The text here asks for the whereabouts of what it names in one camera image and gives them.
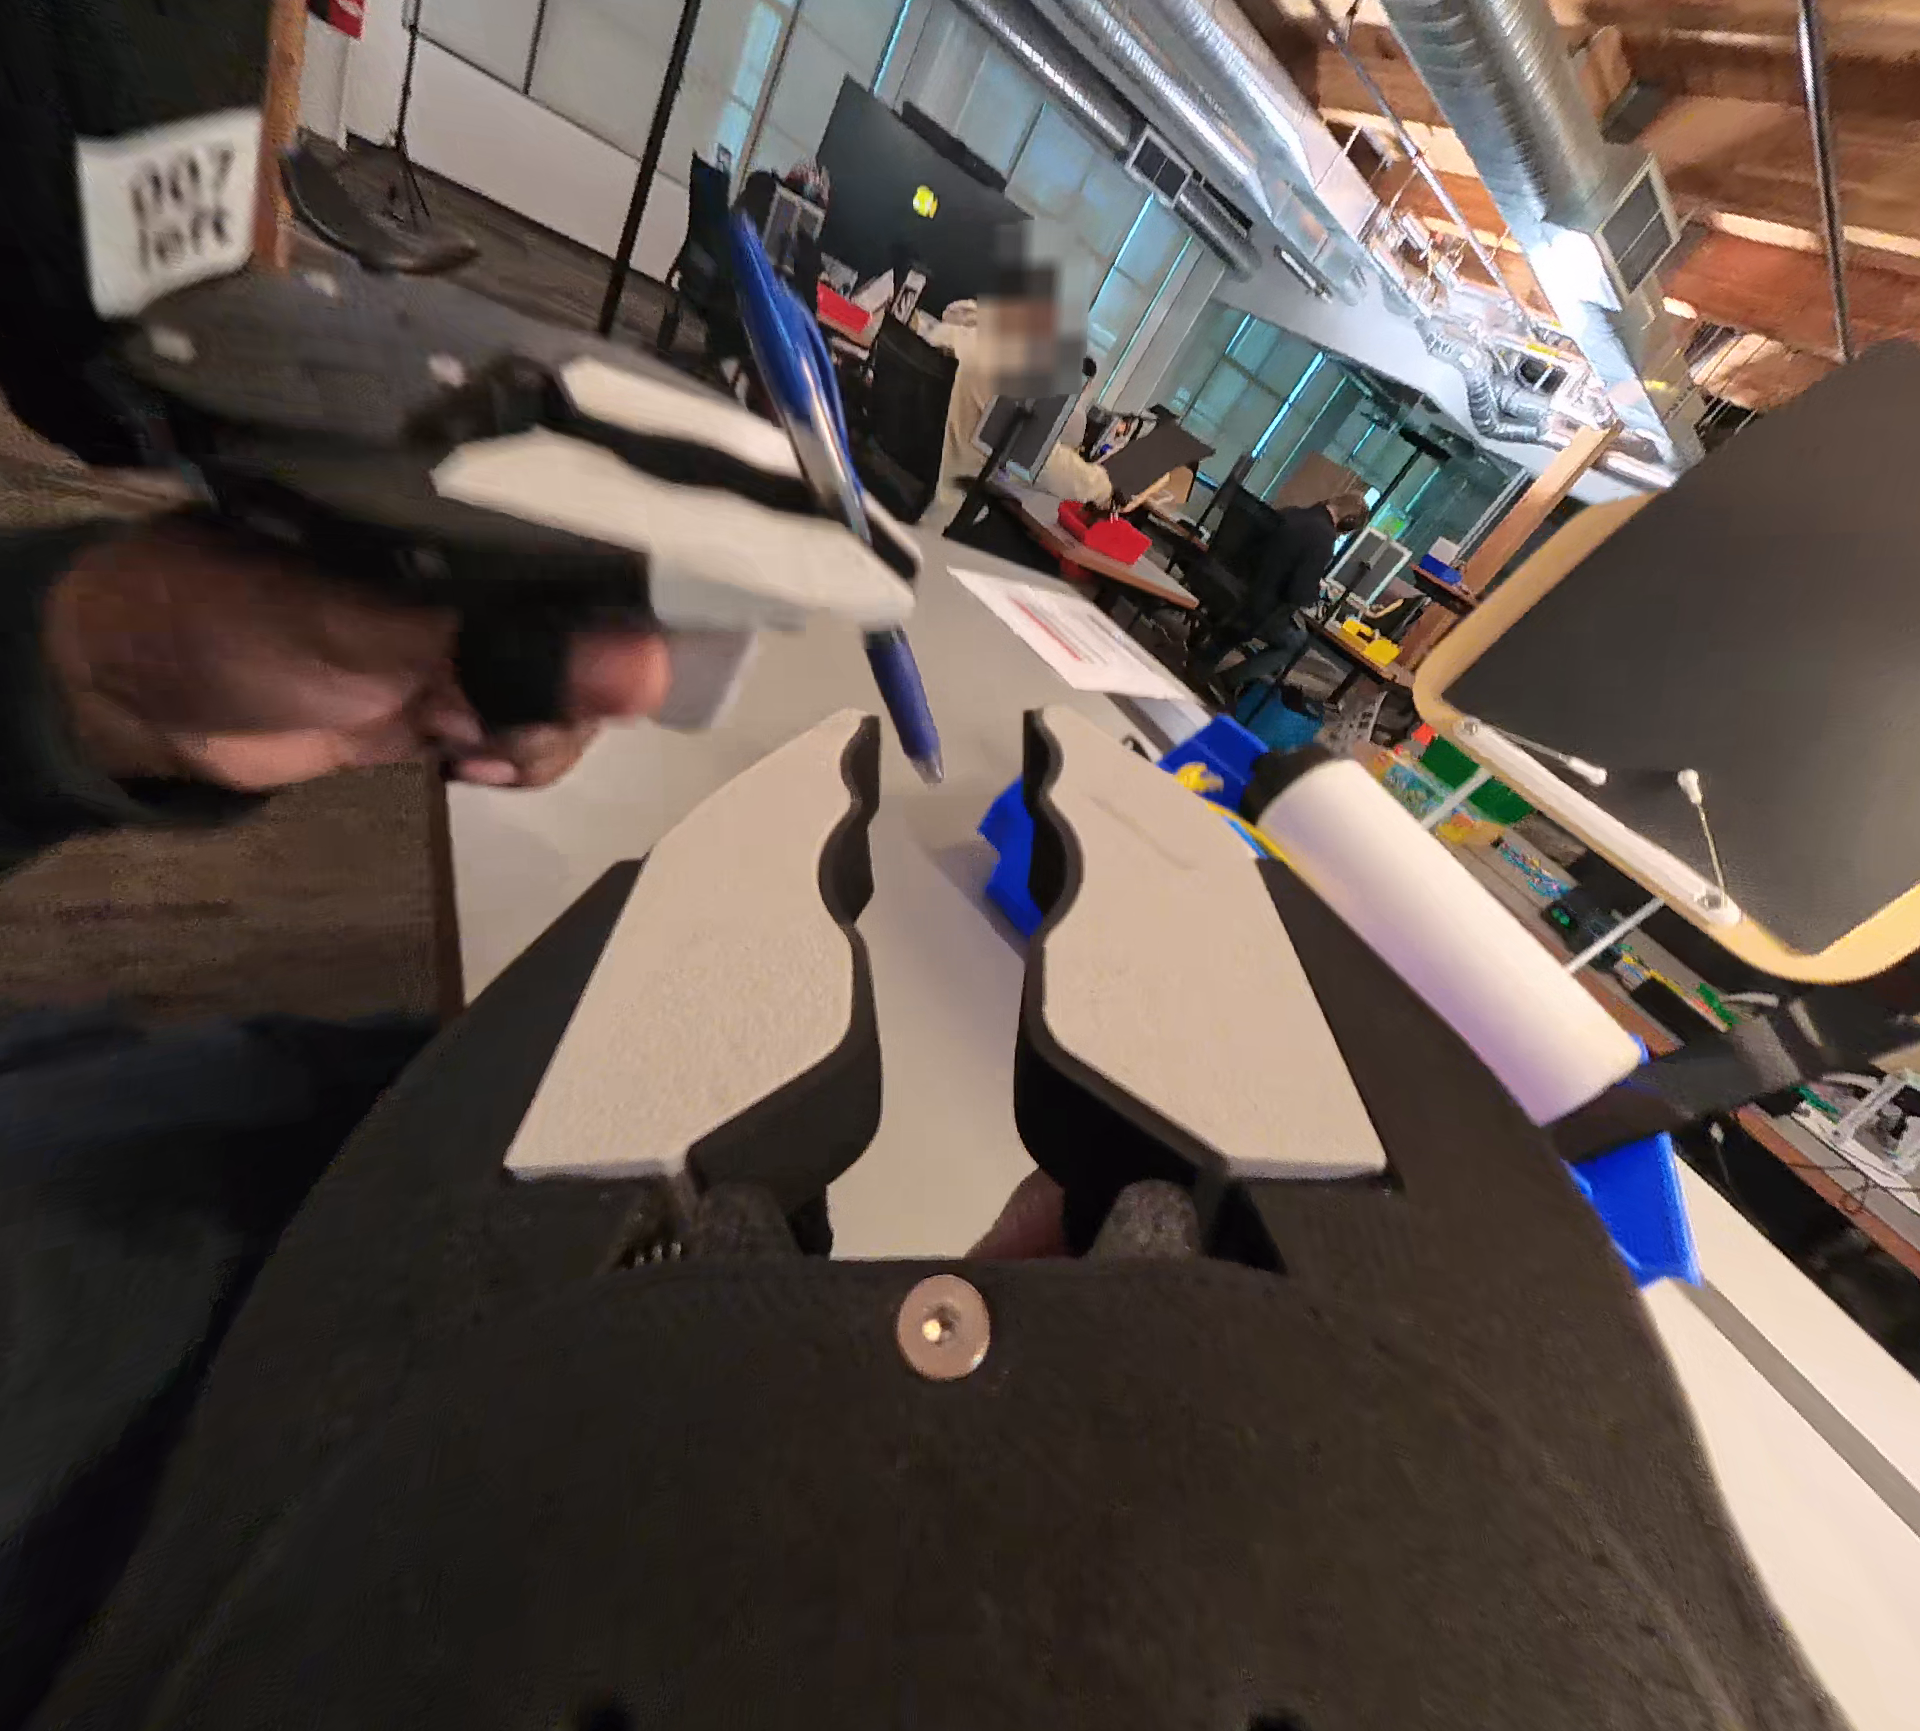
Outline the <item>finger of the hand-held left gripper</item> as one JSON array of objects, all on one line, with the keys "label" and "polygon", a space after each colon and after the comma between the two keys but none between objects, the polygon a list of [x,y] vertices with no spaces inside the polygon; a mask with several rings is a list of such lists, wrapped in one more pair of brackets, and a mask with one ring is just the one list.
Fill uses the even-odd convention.
[{"label": "finger of the hand-held left gripper", "polygon": [[675,374],[575,356],[562,368],[562,396],[563,436],[607,452],[620,468],[605,480],[565,480],[574,516],[584,514],[588,496],[615,500],[615,512],[629,516],[641,482],[698,498],[732,496],[785,516],[845,514],[779,428]]},{"label": "finger of the hand-held left gripper", "polygon": [[599,544],[636,560],[641,614],[665,642],[670,688],[656,722],[704,732],[737,698],[762,634],[840,620],[861,636],[903,626],[920,550],[880,518],[863,544],[818,512],[751,502],[636,468],[614,448],[562,430],[523,430],[456,448],[433,494],[515,524]]}]

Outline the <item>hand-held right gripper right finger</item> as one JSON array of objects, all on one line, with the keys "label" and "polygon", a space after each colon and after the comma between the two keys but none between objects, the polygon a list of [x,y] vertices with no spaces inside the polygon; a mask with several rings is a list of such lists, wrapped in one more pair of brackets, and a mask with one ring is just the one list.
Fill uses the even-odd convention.
[{"label": "hand-held right gripper right finger", "polygon": [[1378,1185],[1387,1155],[1266,883],[1224,811],[1084,714],[1021,720],[1030,817],[1014,1063],[1020,1141],[1071,1215],[1140,1181]]}]

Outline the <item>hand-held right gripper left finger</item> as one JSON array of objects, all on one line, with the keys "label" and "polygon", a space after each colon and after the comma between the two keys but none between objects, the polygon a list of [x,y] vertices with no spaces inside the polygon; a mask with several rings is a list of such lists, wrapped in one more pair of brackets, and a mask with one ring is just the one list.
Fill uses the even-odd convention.
[{"label": "hand-held right gripper left finger", "polygon": [[665,831],[502,1161],[825,1197],[878,1133],[869,825],[880,722],[842,710]]}]

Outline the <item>blue pen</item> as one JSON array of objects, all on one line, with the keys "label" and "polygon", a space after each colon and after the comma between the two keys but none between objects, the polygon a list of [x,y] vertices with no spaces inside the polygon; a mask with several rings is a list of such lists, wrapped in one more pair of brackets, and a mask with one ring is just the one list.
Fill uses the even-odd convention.
[{"label": "blue pen", "polygon": [[[912,584],[917,564],[878,524],[854,468],[837,376],[816,318],[779,278],[744,214],[726,216],[726,238],[734,302],[751,364],[818,514],[859,544],[897,586]],[[905,612],[867,620],[867,664],[907,761],[924,783],[941,783],[944,748],[903,620]]]}]

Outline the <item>blue plastic bin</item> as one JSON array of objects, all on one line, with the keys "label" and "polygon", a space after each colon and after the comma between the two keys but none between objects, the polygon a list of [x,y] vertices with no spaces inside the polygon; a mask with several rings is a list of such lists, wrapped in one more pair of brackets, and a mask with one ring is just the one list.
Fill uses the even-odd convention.
[{"label": "blue plastic bin", "polygon": [[[1206,801],[1224,809],[1230,827],[1252,855],[1260,855],[1254,827],[1237,817],[1237,799],[1268,742],[1236,722],[1216,716],[1183,742],[1152,752],[1133,738],[1121,742],[1163,773],[1186,781]],[[983,899],[1021,941],[1042,925],[1044,905],[1032,891],[1036,825],[1023,783],[1008,783],[986,807],[978,837],[992,851]],[[1666,1133],[1572,1163],[1577,1189],[1637,1287],[1660,1279],[1698,1285],[1702,1279],[1691,1223],[1686,1209],[1677,1157]]]}]

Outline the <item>person's left hand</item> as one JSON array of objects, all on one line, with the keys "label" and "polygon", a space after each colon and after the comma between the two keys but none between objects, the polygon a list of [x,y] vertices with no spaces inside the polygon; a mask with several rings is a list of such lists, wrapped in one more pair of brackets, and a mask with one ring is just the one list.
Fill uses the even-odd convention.
[{"label": "person's left hand", "polygon": [[87,544],[50,588],[42,648],[73,736],[107,775],[275,791],[398,763],[545,787],[607,728],[656,718],[657,636],[572,642],[559,720],[488,730],[461,692],[457,620],[155,518]]}]

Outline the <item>black office chair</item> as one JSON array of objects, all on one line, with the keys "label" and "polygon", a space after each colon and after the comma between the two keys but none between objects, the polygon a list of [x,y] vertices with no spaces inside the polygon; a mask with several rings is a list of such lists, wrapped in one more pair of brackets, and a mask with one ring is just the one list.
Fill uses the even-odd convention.
[{"label": "black office chair", "polygon": [[861,422],[851,434],[854,468],[867,496],[899,524],[914,526],[941,484],[957,360],[887,314],[867,368]]}]

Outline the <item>white roll with black caps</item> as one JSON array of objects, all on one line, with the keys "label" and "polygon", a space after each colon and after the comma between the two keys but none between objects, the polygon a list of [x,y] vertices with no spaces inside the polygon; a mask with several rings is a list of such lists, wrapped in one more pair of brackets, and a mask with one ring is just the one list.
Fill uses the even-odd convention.
[{"label": "white roll with black caps", "polygon": [[1641,1065],[1634,1035],[1354,759],[1266,752],[1237,807],[1534,1123]]}]

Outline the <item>black pole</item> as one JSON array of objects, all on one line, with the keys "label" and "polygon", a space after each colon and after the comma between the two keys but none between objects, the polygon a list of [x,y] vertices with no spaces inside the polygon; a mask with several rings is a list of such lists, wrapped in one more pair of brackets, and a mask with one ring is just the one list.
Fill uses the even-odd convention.
[{"label": "black pole", "polygon": [[620,318],[627,282],[633,270],[633,248],[649,206],[654,184],[659,174],[659,158],[665,144],[671,112],[677,104],[691,42],[698,34],[700,14],[705,0],[682,0],[675,30],[668,48],[668,58],[654,98],[652,116],[640,146],[636,178],[622,216],[611,266],[602,290],[593,328],[607,340]]}]

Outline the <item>black freestanding panel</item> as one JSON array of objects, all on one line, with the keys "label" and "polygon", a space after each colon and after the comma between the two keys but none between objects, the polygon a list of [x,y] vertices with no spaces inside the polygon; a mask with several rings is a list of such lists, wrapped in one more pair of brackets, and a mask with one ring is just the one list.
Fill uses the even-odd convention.
[{"label": "black freestanding panel", "polygon": [[1039,260],[1032,222],[867,90],[843,80],[818,146],[828,172],[822,256],[863,286],[924,272],[934,306],[1004,288]]}]

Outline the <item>green toy box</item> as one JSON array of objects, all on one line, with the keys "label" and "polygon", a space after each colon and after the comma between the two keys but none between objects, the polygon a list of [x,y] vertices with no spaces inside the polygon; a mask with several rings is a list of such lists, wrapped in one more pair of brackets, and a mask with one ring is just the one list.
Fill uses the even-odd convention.
[{"label": "green toy box", "polygon": [[[1462,752],[1443,736],[1431,736],[1427,740],[1418,756],[1418,763],[1422,771],[1427,773],[1427,779],[1448,791],[1463,787],[1484,769],[1475,758]],[[1466,809],[1497,827],[1517,825],[1534,815],[1534,807],[1492,773],[1467,793]]]}]

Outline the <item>white paper sheet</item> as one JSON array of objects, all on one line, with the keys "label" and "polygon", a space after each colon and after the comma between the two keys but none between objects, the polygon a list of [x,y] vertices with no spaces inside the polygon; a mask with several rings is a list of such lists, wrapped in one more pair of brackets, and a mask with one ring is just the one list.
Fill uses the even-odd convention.
[{"label": "white paper sheet", "polygon": [[1190,704],[1193,694],[1090,600],[1044,584],[957,568],[947,578],[1069,690]]}]

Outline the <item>black board with wooden edge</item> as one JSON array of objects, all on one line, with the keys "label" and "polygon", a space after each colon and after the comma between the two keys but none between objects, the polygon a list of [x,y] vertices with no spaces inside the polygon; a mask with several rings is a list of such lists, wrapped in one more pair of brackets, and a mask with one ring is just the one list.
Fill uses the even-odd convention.
[{"label": "black board with wooden edge", "polygon": [[1746,965],[1842,983],[1915,957],[1918,352],[1864,352],[1670,488],[1551,536],[1413,676],[1609,771],[1698,869],[1693,771]]}]

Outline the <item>person's dark clothing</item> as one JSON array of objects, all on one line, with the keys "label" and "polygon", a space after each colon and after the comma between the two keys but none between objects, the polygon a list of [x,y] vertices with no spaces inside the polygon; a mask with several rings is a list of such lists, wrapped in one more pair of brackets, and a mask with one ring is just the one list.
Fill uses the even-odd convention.
[{"label": "person's dark clothing", "polygon": [[122,1573],[212,1355],[430,1015],[4,1015],[2,1721]]}]

